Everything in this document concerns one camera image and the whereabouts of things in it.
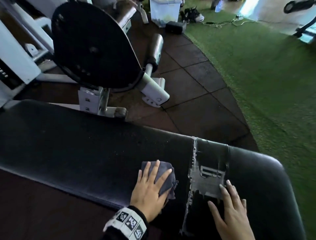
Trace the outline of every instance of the gray cloth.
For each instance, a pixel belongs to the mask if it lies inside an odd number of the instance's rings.
[[[155,163],[156,163],[156,161],[150,162],[149,174],[153,170],[153,168],[155,166]],[[142,172],[144,172],[146,164],[147,164],[147,162],[142,162],[142,168],[141,168]],[[174,190],[176,189],[176,186],[177,186],[179,181],[176,180],[176,176],[174,174],[174,168],[171,165],[171,163],[169,163],[169,162],[162,162],[162,161],[160,162],[155,182],[161,177],[161,175],[165,171],[167,171],[170,168],[172,169],[172,173],[170,173],[170,175],[168,176],[167,180],[162,185],[162,187],[161,187],[161,189],[159,191],[159,196],[162,195],[165,191],[167,191],[168,189],[171,188],[167,199],[175,199],[176,197],[174,195]]]

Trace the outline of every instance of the translucent plastic container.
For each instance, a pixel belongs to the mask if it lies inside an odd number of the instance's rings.
[[[170,21],[177,22],[182,0],[150,0],[151,20],[164,28]]]

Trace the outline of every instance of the person's right hand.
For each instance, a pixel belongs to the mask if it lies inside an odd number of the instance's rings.
[[[240,197],[229,180],[227,180],[227,189],[220,185],[224,202],[224,219],[218,212],[217,207],[211,201],[208,202],[212,212],[216,229],[222,240],[255,240],[250,227],[246,200],[240,200]]]

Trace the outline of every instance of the bin lid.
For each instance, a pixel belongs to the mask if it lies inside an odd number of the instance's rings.
[[[182,3],[182,0],[151,0],[158,4],[175,4],[175,3]]]

